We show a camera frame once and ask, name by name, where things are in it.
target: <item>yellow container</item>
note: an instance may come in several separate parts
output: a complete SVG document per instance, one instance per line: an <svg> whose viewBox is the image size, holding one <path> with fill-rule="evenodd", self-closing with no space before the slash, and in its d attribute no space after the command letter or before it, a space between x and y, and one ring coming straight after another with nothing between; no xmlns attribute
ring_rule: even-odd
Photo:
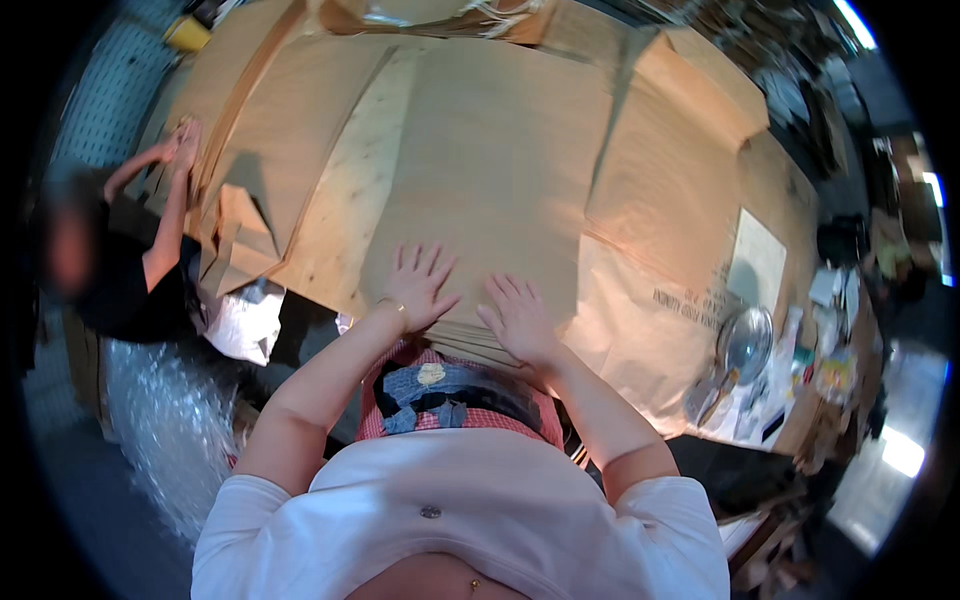
<svg viewBox="0 0 960 600"><path fill-rule="evenodd" d="M192 14L186 14L174 21L163 41L182 52L200 52L210 41L210 32Z"/></svg>

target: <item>white t-shirt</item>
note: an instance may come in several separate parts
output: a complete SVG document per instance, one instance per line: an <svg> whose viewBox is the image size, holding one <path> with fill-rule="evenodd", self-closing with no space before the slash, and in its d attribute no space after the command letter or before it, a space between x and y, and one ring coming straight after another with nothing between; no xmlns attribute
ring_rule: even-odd
<svg viewBox="0 0 960 600"><path fill-rule="evenodd" d="M297 497L230 477L197 543L192 596L341 600L424 552L531 598L730 596L696 481L643 481L614 508L552 445L465 428L349 445Z"/></svg>

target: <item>wrist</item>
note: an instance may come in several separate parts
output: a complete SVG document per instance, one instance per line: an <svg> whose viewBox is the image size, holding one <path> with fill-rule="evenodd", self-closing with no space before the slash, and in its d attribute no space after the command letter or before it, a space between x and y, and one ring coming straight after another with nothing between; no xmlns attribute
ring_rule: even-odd
<svg viewBox="0 0 960 600"><path fill-rule="evenodd" d="M564 368L566 355L570 352L569 348L557 340L552 346L547 348L536 360L530 362L530 366L544 378L553 376Z"/></svg>
<svg viewBox="0 0 960 600"><path fill-rule="evenodd" d="M371 316L382 321L386 327L385 330L389 331L392 337L399 339L407 332L406 306L393 298L387 297L378 302L373 307Z"/></svg>
<svg viewBox="0 0 960 600"><path fill-rule="evenodd" d="M146 154L150 158L151 162L162 161L164 155L164 144L154 144L150 147L150 150L148 150Z"/></svg>

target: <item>bubble wrap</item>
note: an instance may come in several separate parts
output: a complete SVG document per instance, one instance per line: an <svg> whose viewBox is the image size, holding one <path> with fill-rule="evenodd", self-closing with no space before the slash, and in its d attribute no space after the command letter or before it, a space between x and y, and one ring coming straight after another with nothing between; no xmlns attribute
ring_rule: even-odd
<svg viewBox="0 0 960 600"><path fill-rule="evenodd" d="M110 419L134 485L193 546L243 449L232 418L242 368L203 340L105 346Z"/></svg>

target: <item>hand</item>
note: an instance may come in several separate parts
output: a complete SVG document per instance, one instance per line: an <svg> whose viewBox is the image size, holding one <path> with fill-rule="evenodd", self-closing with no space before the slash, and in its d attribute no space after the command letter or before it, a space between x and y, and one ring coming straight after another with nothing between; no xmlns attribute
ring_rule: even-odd
<svg viewBox="0 0 960 600"><path fill-rule="evenodd" d="M426 329L460 301L461 294L437 300L437 292L457 262L455 256L450 256L437 267L435 263L442 249L440 244L434 244L427 256L420 260L423 244L417 244L406 256L403 244L396 246L384 296L403 305L404 333Z"/></svg>
<svg viewBox="0 0 960 600"><path fill-rule="evenodd" d="M492 275L484 287L497 310L481 304L477 306L477 316L490 328L500 346L534 369L549 367L561 343L537 285L509 275Z"/></svg>
<svg viewBox="0 0 960 600"><path fill-rule="evenodd" d="M189 172L197 161L200 151L200 134L204 130L200 121L192 119L177 128L174 136L180 135L180 143L174 154L174 170Z"/></svg>
<svg viewBox="0 0 960 600"><path fill-rule="evenodd" d="M156 160L163 164L170 164L173 162L174 158L177 156L177 148L180 146L180 142L182 140L183 127L177 127L177 129L171 133L170 137L156 144L154 147L156 152Z"/></svg>

